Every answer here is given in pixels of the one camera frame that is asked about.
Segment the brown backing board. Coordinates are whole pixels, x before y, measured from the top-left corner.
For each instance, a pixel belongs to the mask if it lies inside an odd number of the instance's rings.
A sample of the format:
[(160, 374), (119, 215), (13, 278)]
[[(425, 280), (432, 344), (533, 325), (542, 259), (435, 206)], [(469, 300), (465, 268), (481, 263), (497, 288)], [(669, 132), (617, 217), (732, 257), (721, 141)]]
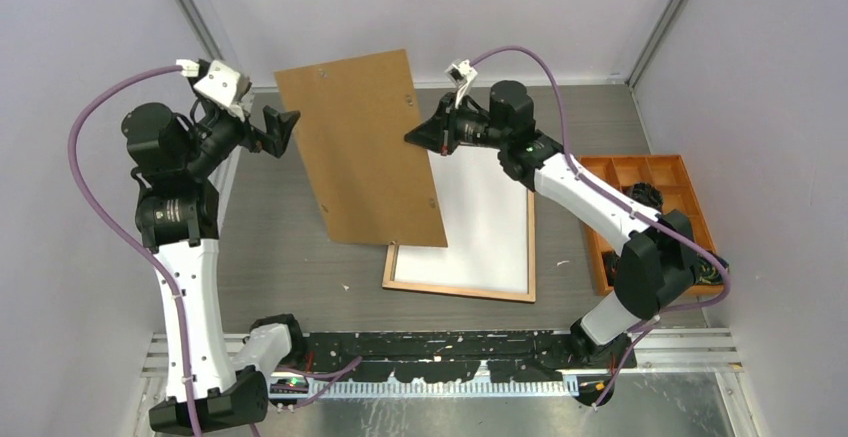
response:
[(405, 141), (421, 114), (403, 49), (277, 71), (294, 140), (328, 237), (444, 247), (426, 150)]

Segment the landscape photo print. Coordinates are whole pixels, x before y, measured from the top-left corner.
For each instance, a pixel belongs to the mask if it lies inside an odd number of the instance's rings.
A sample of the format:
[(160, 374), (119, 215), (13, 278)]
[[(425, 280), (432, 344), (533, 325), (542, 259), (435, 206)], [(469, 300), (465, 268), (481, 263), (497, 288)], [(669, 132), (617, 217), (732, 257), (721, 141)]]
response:
[(497, 151), (429, 155), (448, 245), (392, 245), (383, 287), (533, 303), (535, 201), (502, 170)]

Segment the wooden picture frame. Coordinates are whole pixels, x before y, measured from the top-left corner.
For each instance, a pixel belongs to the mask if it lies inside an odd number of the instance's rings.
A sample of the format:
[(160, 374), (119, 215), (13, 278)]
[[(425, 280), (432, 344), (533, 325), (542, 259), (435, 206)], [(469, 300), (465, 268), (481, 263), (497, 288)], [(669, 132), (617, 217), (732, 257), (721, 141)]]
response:
[(389, 246), (382, 288), (532, 304), (535, 198), (514, 190), (461, 193), (443, 209), (446, 247)]

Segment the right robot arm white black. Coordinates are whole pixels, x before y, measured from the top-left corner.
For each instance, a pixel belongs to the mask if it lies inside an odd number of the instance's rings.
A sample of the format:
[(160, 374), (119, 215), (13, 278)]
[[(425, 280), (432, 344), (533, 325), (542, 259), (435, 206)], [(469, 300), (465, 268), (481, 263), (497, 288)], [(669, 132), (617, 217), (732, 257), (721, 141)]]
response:
[(612, 247), (618, 256), (614, 289), (572, 324), (567, 338), (584, 367), (598, 366), (629, 331), (680, 310), (675, 301), (698, 282), (702, 262), (729, 279), (727, 265), (696, 243), (689, 217), (626, 196), (539, 130), (535, 102), (517, 81), (495, 83), (487, 106), (461, 91), (444, 94), (433, 115), (404, 140), (442, 156), (461, 146), (495, 150), (509, 178), (565, 208)]

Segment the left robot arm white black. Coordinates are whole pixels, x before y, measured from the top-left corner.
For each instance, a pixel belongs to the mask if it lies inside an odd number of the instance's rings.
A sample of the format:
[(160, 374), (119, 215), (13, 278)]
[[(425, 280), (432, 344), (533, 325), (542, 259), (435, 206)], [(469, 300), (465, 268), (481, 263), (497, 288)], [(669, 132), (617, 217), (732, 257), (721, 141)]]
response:
[(219, 194), (210, 179), (238, 147), (280, 157), (299, 113), (265, 108), (258, 129), (211, 103), (203, 109), (195, 120), (146, 103), (121, 125), (140, 188), (135, 223), (154, 260), (166, 322), (166, 393), (149, 423), (184, 436), (262, 421), (272, 373), (298, 369), (307, 355), (290, 314), (255, 321), (244, 346), (228, 352), (217, 285)]

